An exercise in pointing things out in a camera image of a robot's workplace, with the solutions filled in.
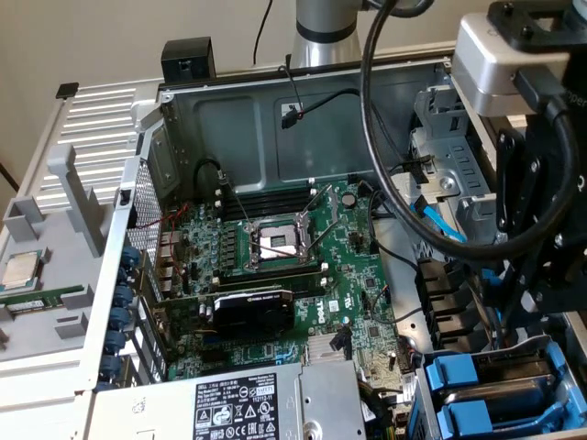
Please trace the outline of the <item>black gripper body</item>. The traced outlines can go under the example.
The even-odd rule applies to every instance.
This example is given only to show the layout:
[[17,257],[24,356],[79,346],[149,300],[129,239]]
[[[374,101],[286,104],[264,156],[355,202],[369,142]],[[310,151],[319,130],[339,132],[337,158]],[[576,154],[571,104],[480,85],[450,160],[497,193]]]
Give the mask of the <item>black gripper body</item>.
[[586,28],[560,28],[548,45],[570,58],[561,78],[525,68],[526,142],[538,172],[526,225],[545,221],[553,243],[586,241]]

